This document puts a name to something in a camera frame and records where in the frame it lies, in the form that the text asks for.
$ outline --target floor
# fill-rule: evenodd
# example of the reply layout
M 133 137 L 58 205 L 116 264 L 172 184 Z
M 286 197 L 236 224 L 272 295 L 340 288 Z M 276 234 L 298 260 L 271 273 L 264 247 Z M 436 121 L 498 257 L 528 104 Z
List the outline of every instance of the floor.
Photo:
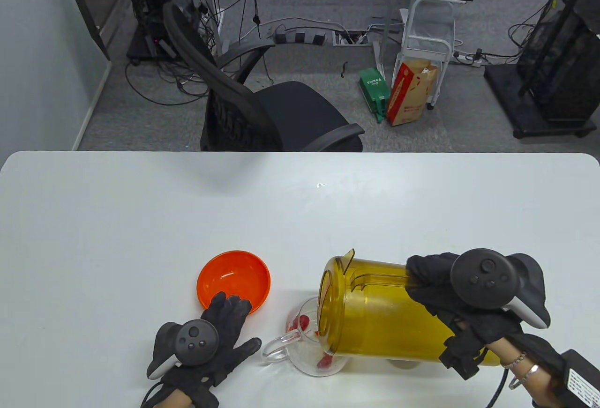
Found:
M 236 0 L 221 0 L 227 6 Z M 407 0 L 398 0 L 398 7 Z M 475 0 L 459 8 L 457 37 L 461 50 L 482 48 L 496 54 L 516 51 L 508 39 L 509 25 L 522 22 L 546 0 Z M 285 16 L 304 16 L 336 21 L 347 29 L 364 29 L 371 16 L 383 16 L 388 0 L 257 0 L 262 22 Z M 235 40 L 240 31 L 242 3 L 225 14 L 223 37 Z M 242 32 L 250 29 L 254 4 L 248 0 Z M 306 21 L 285 21 L 286 27 Z M 204 102 L 166 107 L 139 97 L 124 78 L 126 50 L 135 29 L 132 16 L 126 17 L 116 33 L 109 53 L 113 70 L 80 149 L 84 150 L 198 150 L 203 125 Z M 262 27 L 263 34 L 268 27 Z M 397 46 L 390 46 L 386 69 L 391 73 Z M 347 62 L 345 74 L 340 73 Z M 370 48 L 341 48 L 312 45 L 280 45 L 266 55 L 270 76 L 275 82 L 302 81 L 319 91 L 350 122 L 366 131 L 365 151 L 410 152 L 579 152 L 600 159 L 600 133 L 587 138 L 574 136 L 516 140 L 501 107 L 483 78 L 483 69 L 452 66 L 444 81 L 436 109 L 426 111 L 419 121 L 390 127 L 377 124 L 368 112 L 358 89 L 358 71 L 373 67 Z M 145 95 L 165 103 L 182 102 L 184 96 L 160 80 L 156 69 L 130 69 L 132 83 Z M 262 63 L 248 79 L 251 89 L 269 84 Z M 600 123 L 600 114 L 595 121 Z

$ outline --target black glove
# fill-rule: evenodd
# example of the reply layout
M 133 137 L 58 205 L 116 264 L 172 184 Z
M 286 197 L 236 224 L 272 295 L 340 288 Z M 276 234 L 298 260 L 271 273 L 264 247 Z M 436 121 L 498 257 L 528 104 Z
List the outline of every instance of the black glove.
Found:
M 467 380 L 477 373 L 478 365 L 486 356 L 480 351 L 486 344 L 511 333 L 522 333 L 521 319 L 512 312 L 481 310 L 467 305 L 450 282 L 450 270 L 458 255 L 450 252 L 425 257 L 414 255 L 406 262 L 409 297 L 426 307 L 456 335 L 444 342 L 446 350 L 440 361 L 446 368 L 454 368 Z M 467 324 L 465 329 L 457 322 Z
M 442 318 L 442 322 L 454 333 L 460 334 L 460 329 L 452 325 L 452 321 L 463 320 L 469 325 L 465 338 L 469 339 L 469 335 L 473 335 L 479 343 L 473 342 L 473 350 L 464 350 L 465 354 L 473 354 L 475 349 L 480 350 L 482 344 L 490 344 L 506 337 L 548 372 L 562 378 L 564 359 L 546 340 L 523 333 L 521 318 L 516 314 L 503 310 L 476 309 L 467 305 L 456 294 L 450 282 L 450 269 L 457 257 L 458 255 L 450 252 L 426 257 L 411 256 L 406 263 L 409 271 L 409 297 L 424 305 L 433 316 Z
M 511 333 L 522 333 L 521 318 L 513 312 L 477 309 L 456 294 L 450 283 L 450 269 L 456 258 L 458 255 L 450 252 L 411 256 L 406 263 L 411 282 L 407 292 L 411 299 L 423 304 L 434 316 L 439 311 L 454 314 L 465 321 L 484 344 Z
M 240 363 L 261 348 L 262 342 L 258 338 L 233 348 L 251 309 L 249 301 L 240 300 L 237 296 L 226 298 L 224 292 L 214 296 L 201 319 L 207 320 L 217 329 L 219 347 L 215 355 L 200 366 L 170 369 L 160 380 L 163 387 L 147 402 L 143 402 L 142 408 L 152 408 L 159 404 L 175 389 L 188 395 L 196 408 L 217 408 L 219 401 L 209 391 L 210 387 L 221 384 Z

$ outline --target desk leg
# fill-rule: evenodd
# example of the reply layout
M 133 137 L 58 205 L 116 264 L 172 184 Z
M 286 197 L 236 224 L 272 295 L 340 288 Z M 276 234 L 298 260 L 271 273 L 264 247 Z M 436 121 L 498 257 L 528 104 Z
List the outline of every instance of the desk leg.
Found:
M 390 0 L 390 3 L 388 4 L 388 13 L 385 16 L 385 26 L 383 28 L 381 46 L 379 46 L 379 44 L 375 46 L 375 42 L 373 42 L 373 52 L 375 53 L 375 65 L 377 66 L 377 69 L 379 70 L 384 79 L 385 72 L 383 71 L 383 58 L 385 56 L 385 46 L 388 42 L 388 36 L 390 36 L 390 25 L 392 24 L 394 7 L 396 7 L 396 0 Z

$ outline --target vr controller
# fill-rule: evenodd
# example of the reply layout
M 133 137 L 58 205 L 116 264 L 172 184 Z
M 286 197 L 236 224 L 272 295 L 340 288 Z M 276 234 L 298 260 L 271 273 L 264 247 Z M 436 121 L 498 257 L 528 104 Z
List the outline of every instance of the vr controller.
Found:
M 218 346 L 217 329 L 208 321 L 195 319 L 184 325 L 167 322 L 156 333 L 146 376 L 156 380 L 174 366 L 204 364 L 214 356 Z
M 468 250 L 450 271 L 459 297 L 476 308 L 512 311 L 535 328 L 548 328 L 542 268 L 529 255 L 503 256 L 490 249 Z

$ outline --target chair backrest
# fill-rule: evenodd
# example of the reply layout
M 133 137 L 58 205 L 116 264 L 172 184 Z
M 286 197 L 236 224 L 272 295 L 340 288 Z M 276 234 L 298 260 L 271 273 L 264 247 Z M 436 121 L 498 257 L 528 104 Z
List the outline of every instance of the chair backrest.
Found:
M 178 6 L 172 2 L 166 3 L 163 19 L 173 46 L 208 85 L 204 129 L 208 134 L 210 149 L 282 150 L 281 136 L 257 97 L 216 66 L 201 35 Z

